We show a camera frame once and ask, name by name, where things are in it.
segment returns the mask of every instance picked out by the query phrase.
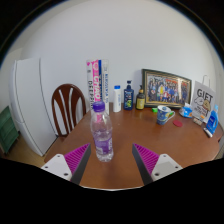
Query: dark bottle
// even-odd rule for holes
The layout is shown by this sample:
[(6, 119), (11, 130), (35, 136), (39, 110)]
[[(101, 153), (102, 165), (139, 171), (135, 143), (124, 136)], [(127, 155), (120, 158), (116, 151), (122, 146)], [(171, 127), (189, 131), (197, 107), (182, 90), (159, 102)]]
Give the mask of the dark bottle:
[(130, 85), (131, 81), (127, 81), (127, 83), (128, 83), (127, 88), (124, 89), (124, 109), (132, 110), (134, 90), (131, 88), (131, 85)]
[(145, 94), (143, 93), (142, 85), (140, 85), (139, 93), (136, 96), (135, 108), (138, 110), (142, 110), (144, 106), (145, 106)]

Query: white bottle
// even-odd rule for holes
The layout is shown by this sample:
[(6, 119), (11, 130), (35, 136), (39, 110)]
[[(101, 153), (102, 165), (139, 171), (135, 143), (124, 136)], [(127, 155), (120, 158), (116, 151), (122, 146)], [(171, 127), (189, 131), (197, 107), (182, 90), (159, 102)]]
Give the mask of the white bottle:
[(121, 87), (114, 86), (113, 112), (119, 112), (120, 110), (121, 110)]
[(105, 103), (93, 103), (93, 115), (90, 122), (91, 132), (96, 146), (96, 156), (102, 162), (109, 162), (114, 155), (112, 146), (112, 123), (105, 111)]

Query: cup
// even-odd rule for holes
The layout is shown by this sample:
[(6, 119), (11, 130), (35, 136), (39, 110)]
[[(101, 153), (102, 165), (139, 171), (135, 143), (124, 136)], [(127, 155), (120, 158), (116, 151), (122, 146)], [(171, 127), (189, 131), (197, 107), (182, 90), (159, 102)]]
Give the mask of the cup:
[(162, 105), (158, 106), (157, 124), (164, 125), (174, 115), (175, 115), (175, 112), (172, 111), (169, 107), (162, 106)]

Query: plastic bottle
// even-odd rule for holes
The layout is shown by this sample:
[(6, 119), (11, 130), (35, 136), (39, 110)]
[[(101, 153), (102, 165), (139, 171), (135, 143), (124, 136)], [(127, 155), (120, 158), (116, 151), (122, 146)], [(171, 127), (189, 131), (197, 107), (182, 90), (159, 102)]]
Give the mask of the plastic bottle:
[(112, 124), (105, 111), (105, 103), (93, 103), (93, 114), (90, 123), (91, 132), (96, 146), (96, 156), (102, 162), (109, 162), (114, 155), (112, 147)]
[(218, 106), (215, 105), (215, 108), (211, 112), (211, 115), (210, 115), (210, 117), (208, 119), (208, 122), (207, 122), (207, 125), (206, 125), (206, 128), (208, 129), (208, 131), (211, 134), (215, 133), (215, 129), (218, 126), (218, 121), (219, 121), (219, 119), (218, 119)]
[(119, 112), (120, 110), (121, 110), (121, 87), (114, 86), (113, 112)]
[(132, 110), (134, 90), (131, 88), (131, 81), (127, 81), (127, 88), (124, 89), (124, 109)]
[(145, 94), (143, 93), (142, 85), (140, 85), (139, 93), (136, 96), (135, 108), (138, 110), (142, 110), (144, 106), (145, 106)]

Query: picture frame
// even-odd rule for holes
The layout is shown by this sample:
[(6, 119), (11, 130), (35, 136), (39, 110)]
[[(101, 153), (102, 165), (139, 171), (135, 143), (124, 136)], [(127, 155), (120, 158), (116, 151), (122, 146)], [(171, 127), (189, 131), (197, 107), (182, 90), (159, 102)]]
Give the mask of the picture frame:
[(142, 69), (142, 88), (145, 107), (164, 105), (180, 109), (190, 104), (192, 80), (167, 72)]

